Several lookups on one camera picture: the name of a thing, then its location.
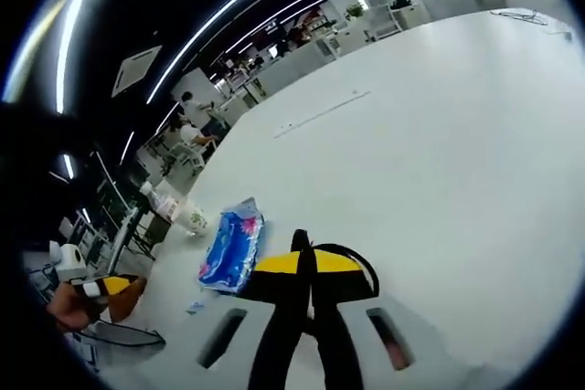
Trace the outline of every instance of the potted plant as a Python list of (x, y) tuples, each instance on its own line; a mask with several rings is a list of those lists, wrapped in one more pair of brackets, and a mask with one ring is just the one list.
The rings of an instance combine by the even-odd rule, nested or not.
[(364, 7), (360, 4), (353, 4), (347, 7), (346, 19), (358, 18), (364, 15)]

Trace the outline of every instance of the human hand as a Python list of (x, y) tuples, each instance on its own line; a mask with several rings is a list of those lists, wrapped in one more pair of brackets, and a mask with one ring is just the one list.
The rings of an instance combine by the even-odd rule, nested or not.
[(63, 332), (87, 328), (98, 320), (104, 309), (105, 306), (79, 295), (67, 282), (59, 284), (53, 299), (47, 305), (47, 312), (57, 319), (58, 328)]

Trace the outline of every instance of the black ceiling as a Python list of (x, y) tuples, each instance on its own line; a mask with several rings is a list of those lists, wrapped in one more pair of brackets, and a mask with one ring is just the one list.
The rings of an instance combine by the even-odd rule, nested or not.
[[(152, 104), (146, 106), (147, 97), (171, 60), (227, 1), (84, 0), (67, 62), (65, 113), (83, 121), (111, 163), (120, 158), (131, 132), (136, 133), (130, 155), (154, 133), (174, 104), (169, 99), (169, 90), (184, 75), (187, 65), (188, 69), (201, 67), (210, 74), (213, 70), (209, 64), (223, 50), (295, 0), (261, 0), (252, 7), (258, 0), (240, 0), (202, 34), (182, 57)], [(287, 14), (314, 1), (305, 0)], [(63, 14), (49, 33), (57, 40), (62, 19)], [(163, 48), (146, 78), (112, 99), (113, 82), (122, 60), (158, 45)], [(55, 43), (47, 43), (47, 46), (55, 54)], [(54, 100), (54, 95), (45, 96), (43, 100)]]

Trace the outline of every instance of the desk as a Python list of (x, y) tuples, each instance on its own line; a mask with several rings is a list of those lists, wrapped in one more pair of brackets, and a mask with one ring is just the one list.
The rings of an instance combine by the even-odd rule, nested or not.
[[(189, 197), (216, 215), (255, 196), (267, 255), (295, 228), (354, 248), (451, 355), (513, 376), (585, 265), (584, 58), (550, 32), (479, 13), (368, 45), (244, 114)], [(204, 294), (212, 240), (161, 246), (143, 300), (161, 334)], [(289, 388), (323, 388), (318, 361), (295, 355)]]
[(261, 70), (256, 78), (266, 93), (271, 96), (334, 59), (333, 56), (324, 55), (317, 46), (316, 40), (313, 40), (286, 53), (284, 57), (276, 59), (267, 68)]

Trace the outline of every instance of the white panel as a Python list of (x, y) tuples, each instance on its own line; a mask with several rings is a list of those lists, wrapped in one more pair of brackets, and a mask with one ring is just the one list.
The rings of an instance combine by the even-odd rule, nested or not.
[(334, 6), (331, 5), (331, 2), (328, 1), (323, 2), (322, 4), (319, 5), (319, 7), (321, 8), (321, 11), (323, 11), (324, 16), (327, 17), (327, 20), (329, 20), (330, 22), (334, 20), (337, 22), (343, 20), (343, 18), (339, 15)]
[(122, 62), (116, 76), (116, 82), (113, 85), (112, 98), (146, 76), (161, 47), (152, 47)]

